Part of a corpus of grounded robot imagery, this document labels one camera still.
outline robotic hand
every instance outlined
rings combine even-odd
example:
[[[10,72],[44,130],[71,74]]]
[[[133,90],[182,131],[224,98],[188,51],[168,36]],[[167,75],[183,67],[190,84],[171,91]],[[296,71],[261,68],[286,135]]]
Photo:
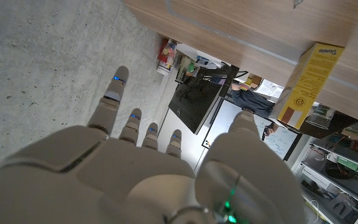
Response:
[[[88,126],[63,129],[0,164],[0,223],[304,223],[300,187],[243,111],[211,146],[195,176],[166,153],[150,124],[136,147],[141,111],[110,138],[128,78],[118,68]]]

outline concrete floor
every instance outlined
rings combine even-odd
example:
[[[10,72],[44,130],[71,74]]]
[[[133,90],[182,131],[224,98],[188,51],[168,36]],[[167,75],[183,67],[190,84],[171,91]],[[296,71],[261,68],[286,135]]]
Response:
[[[112,136],[140,108],[142,141],[170,100],[162,100],[168,77],[155,71],[160,43],[119,0],[0,0],[0,161],[85,125],[120,65],[130,77]]]

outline robot finger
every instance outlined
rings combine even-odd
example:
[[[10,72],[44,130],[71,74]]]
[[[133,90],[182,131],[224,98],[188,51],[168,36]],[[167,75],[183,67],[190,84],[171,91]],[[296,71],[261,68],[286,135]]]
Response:
[[[128,121],[121,131],[120,140],[125,140],[136,145],[139,134],[139,124],[142,117],[142,111],[138,108],[134,109],[129,115]]]
[[[181,158],[180,144],[181,144],[181,131],[176,129],[172,134],[171,140],[167,147],[167,151],[165,151],[165,153],[180,159]]]
[[[128,76],[128,68],[121,66],[117,69],[104,96],[100,99],[88,122],[87,126],[89,128],[100,129],[110,136]]]
[[[143,140],[142,147],[158,150],[157,144],[158,126],[156,123],[151,123],[147,128],[146,137]]]

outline blue led light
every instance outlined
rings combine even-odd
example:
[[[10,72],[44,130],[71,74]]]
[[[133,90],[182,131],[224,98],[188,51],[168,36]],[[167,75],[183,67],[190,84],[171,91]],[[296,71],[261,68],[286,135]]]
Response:
[[[120,80],[120,81],[123,81],[124,83],[126,83],[124,80],[122,80],[122,79],[120,79],[120,78],[118,78],[118,77],[113,77],[113,79],[115,79],[115,80]]]

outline green led light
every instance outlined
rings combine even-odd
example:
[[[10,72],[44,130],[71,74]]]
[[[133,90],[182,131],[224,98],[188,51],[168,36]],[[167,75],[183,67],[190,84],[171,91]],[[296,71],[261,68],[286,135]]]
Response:
[[[234,216],[232,216],[232,215],[229,215],[229,221],[230,221],[231,223],[237,223],[236,218],[234,218]]]

